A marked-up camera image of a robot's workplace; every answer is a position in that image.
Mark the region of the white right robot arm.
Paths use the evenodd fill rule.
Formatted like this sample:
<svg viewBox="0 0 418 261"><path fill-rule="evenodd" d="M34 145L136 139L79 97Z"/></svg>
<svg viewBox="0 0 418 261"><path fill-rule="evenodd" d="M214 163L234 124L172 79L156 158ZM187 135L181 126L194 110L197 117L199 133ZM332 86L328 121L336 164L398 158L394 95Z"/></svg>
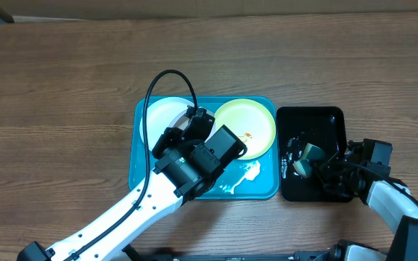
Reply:
<svg viewBox="0 0 418 261"><path fill-rule="evenodd" d="M391 144L364 139L349 141L347 149L328 156L307 144L303 155L327 193L360 199L383 219L394 238L387 252L340 240L318 260L418 260L418 200L404 182L390 177Z"/></svg>

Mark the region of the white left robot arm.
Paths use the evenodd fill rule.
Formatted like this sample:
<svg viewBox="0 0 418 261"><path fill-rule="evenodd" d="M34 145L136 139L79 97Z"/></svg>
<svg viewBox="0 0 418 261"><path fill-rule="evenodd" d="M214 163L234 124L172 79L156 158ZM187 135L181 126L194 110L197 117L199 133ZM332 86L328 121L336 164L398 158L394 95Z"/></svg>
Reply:
<svg viewBox="0 0 418 261"><path fill-rule="evenodd" d="M188 107L185 125L166 125L147 157L145 177L129 194L76 234L48 248L27 245L18 260L111 260L139 234L210 190L224 171L215 115Z"/></svg>

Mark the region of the white plate with ketchup streak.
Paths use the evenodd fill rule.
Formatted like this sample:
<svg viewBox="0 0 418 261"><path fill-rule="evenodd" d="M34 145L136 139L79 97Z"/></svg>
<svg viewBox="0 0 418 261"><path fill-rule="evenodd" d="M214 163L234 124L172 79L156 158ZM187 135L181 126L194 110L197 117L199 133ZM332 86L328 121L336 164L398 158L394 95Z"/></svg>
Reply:
<svg viewBox="0 0 418 261"><path fill-rule="evenodd" d="M152 150L159 137L169 127L171 121L194 103L180 97L166 97L153 102L147 108L147 141Z"/></svg>

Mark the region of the white plate with red smears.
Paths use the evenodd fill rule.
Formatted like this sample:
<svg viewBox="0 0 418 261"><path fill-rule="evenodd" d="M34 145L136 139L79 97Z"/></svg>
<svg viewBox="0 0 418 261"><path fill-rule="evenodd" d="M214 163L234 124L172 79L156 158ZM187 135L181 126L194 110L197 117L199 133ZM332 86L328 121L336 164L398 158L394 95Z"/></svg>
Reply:
<svg viewBox="0 0 418 261"><path fill-rule="evenodd" d="M196 113L188 117L187 110L179 113L169 124L170 128L183 130L182 138L188 140L207 140L216 132L215 115L204 107L199 107Z"/></svg>

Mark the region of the green yellow sponge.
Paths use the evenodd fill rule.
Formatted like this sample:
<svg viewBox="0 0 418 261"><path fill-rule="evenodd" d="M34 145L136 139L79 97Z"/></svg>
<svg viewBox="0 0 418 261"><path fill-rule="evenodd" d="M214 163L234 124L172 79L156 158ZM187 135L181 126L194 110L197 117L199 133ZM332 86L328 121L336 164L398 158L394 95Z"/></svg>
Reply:
<svg viewBox="0 0 418 261"><path fill-rule="evenodd" d="M325 158L325 151L318 146L307 143L299 160L295 161L292 166L295 172L303 178L309 178L312 174L312 162L321 161Z"/></svg>

